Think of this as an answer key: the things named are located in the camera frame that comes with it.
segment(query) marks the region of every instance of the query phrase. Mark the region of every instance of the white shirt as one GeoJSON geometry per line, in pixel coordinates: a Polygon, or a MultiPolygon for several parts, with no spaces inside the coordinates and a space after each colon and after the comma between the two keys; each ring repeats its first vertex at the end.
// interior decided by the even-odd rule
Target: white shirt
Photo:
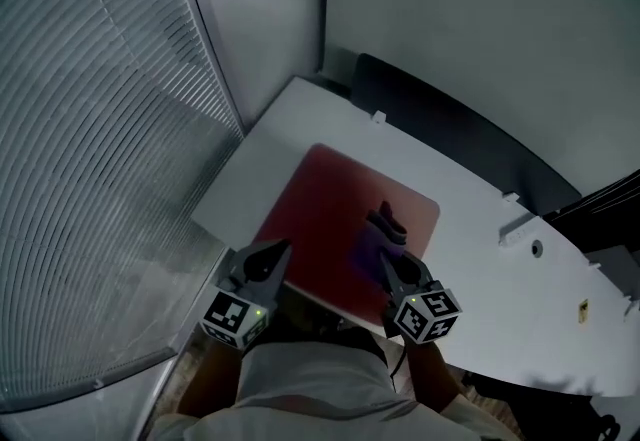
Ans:
{"type": "Polygon", "coordinates": [[[317,342],[256,347],[242,362],[232,408],[200,420],[163,416],[150,439],[517,440],[461,395],[438,414],[396,394],[386,366],[373,354],[317,342]]]}

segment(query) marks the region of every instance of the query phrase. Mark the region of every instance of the white table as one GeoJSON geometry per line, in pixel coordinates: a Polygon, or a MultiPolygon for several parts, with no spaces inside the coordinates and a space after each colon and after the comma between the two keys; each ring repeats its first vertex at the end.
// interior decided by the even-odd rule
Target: white table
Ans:
{"type": "Polygon", "coordinates": [[[542,257],[532,256],[530,243],[499,247],[499,230],[529,214],[524,207],[506,205],[501,191],[464,167],[304,80],[294,79],[276,99],[220,172],[194,220],[233,249],[250,244],[315,143],[439,204],[423,260],[464,310],[451,335],[438,342],[449,364],[568,393],[635,392],[640,313],[625,317],[629,301],[575,246],[540,221],[535,238],[543,244],[542,257]],[[584,299],[589,317],[580,325],[584,299]]]}

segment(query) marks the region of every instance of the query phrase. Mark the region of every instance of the black backrest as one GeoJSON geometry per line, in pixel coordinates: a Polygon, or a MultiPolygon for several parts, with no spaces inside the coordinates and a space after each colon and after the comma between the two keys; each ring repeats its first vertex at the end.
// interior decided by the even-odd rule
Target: black backrest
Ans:
{"type": "Polygon", "coordinates": [[[477,112],[371,55],[358,57],[351,101],[544,215],[582,196],[542,159],[477,112]]]}

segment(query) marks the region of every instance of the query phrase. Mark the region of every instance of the white wall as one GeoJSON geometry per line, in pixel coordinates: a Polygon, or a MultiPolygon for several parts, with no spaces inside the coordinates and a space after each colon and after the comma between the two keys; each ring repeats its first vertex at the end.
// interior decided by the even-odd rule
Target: white wall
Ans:
{"type": "Polygon", "coordinates": [[[198,0],[225,78],[247,125],[260,116],[292,75],[320,65],[320,0],[198,0]]]}
{"type": "Polygon", "coordinates": [[[475,109],[584,194],[640,167],[640,0],[327,3],[333,78],[349,52],[373,54],[475,109]]]}

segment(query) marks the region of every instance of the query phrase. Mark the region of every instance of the small yellow sticker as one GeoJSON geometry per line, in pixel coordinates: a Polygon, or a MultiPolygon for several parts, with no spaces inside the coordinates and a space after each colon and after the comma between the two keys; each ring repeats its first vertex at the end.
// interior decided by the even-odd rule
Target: small yellow sticker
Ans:
{"type": "Polygon", "coordinates": [[[580,303],[578,309],[578,323],[584,324],[589,316],[589,299],[585,299],[580,303]]]}

